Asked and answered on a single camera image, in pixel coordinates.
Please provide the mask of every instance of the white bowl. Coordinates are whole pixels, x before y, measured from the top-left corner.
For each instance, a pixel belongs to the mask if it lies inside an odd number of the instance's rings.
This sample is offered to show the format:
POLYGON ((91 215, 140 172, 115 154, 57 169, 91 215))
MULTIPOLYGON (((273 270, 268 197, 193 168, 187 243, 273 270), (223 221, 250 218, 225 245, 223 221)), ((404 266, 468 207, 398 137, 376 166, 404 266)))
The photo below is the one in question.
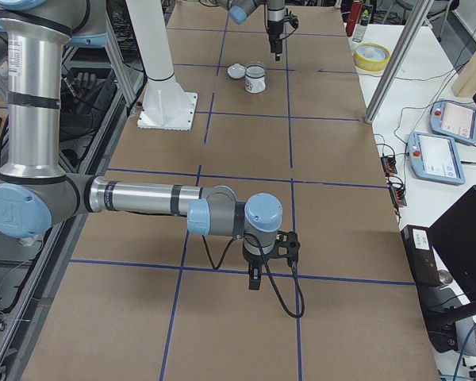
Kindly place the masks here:
POLYGON ((228 75, 233 79, 240 79, 245 76, 245 66, 235 63, 228 67, 228 75))

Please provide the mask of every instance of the label sticker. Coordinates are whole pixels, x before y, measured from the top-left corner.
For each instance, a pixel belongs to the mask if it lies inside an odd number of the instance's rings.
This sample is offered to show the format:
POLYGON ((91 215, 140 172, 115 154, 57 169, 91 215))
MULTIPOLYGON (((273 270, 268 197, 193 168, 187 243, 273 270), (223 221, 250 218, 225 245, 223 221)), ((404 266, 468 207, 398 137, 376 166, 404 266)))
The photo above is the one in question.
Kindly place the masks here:
POLYGON ((424 230, 413 229, 414 246, 420 250, 430 250, 428 245, 427 232, 424 230))
POLYGON ((21 42, 9 40, 9 75, 21 75, 21 42))

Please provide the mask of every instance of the white desk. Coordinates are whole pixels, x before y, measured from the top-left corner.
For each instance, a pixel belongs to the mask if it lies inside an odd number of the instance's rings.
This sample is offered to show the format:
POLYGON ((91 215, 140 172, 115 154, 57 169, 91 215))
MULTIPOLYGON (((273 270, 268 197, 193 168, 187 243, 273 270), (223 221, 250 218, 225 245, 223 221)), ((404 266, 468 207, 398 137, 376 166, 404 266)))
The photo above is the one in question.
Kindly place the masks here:
MULTIPOLYGON (((402 26, 396 25, 369 25, 363 42, 381 44, 392 52, 402 28, 402 26)), ((352 42, 350 43, 352 47, 357 45, 352 42)), ((428 27, 423 27, 413 42, 413 46, 407 54, 400 71, 397 73, 397 77, 403 79, 427 79, 447 73, 451 69, 451 62, 446 57, 432 31, 428 27)), ((368 73, 360 69, 357 69, 357 71, 359 74, 381 74, 368 73)), ((390 92, 386 96, 386 100, 379 110, 378 116, 374 120, 374 132, 382 134, 386 139, 386 143, 391 145, 396 153, 402 153, 405 145, 394 136, 393 131, 398 126, 403 107, 425 107, 439 98, 454 99, 459 102, 472 101, 470 98, 456 98, 453 95, 451 84, 458 76, 455 75, 451 79, 450 77, 443 76, 423 82, 395 79, 390 92), (442 85, 448 81, 449 84, 441 92, 440 96, 433 99, 442 85)), ((367 105, 378 82, 379 78, 369 75, 360 76, 360 85, 367 105)), ((429 113, 430 107, 425 110, 405 110, 401 119, 401 128, 397 131, 397 135, 406 140, 414 129, 420 132, 430 132, 428 125, 429 113)), ((376 141, 382 143, 382 138, 376 136, 376 141)), ((476 148, 467 147, 463 144, 457 145, 461 160, 476 161, 476 148)), ((390 153, 388 148, 385 148, 385 153, 390 153)), ((466 183, 461 186, 452 186, 415 178, 409 162, 404 165, 404 161, 404 156, 397 156, 398 175, 405 179, 408 204, 408 206, 400 209, 400 229, 406 225, 430 226, 463 193, 476 184, 476 166, 464 166, 466 183)), ((438 268, 443 268, 440 259, 436 259, 438 260, 438 268)), ((451 288, 456 294, 462 293, 455 283, 452 283, 451 288)), ((465 297, 461 297, 460 300, 462 303, 469 302, 465 297)), ((440 355, 434 350, 434 355, 442 373, 453 374, 458 354, 456 352, 447 352, 440 355)), ((467 364, 476 364, 476 358, 470 358, 467 364)), ((468 376, 468 369, 461 367, 459 374, 468 376)))

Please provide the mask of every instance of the cardboard table surface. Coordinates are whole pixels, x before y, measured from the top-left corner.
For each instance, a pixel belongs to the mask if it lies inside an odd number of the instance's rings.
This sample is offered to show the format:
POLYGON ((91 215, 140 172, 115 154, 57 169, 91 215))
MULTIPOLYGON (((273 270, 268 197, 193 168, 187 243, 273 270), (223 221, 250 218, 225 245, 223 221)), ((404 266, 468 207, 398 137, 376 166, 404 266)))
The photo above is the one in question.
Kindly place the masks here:
MULTIPOLYGON (((299 30, 274 62, 258 10, 234 25, 181 2, 168 25, 178 82, 199 94, 189 132, 130 119, 106 177, 275 194, 301 242, 306 312, 288 317, 263 277, 249 291, 235 243, 212 271, 174 217, 88 218, 24 381, 437 380, 339 10, 292 7, 299 30), (227 76, 267 65, 249 94, 227 76)), ((209 238, 214 256, 226 239, 209 238)), ((271 264, 292 310, 284 262, 271 264)))

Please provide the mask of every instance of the white cup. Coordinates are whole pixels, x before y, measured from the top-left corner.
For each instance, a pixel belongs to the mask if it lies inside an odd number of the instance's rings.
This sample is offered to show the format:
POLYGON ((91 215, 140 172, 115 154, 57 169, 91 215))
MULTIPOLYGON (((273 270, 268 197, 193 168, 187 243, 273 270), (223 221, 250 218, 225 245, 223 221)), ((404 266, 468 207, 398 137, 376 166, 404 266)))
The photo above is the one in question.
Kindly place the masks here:
POLYGON ((267 88, 266 69, 262 62, 249 62, 245 67, 245 90, 257 94, 267 88))

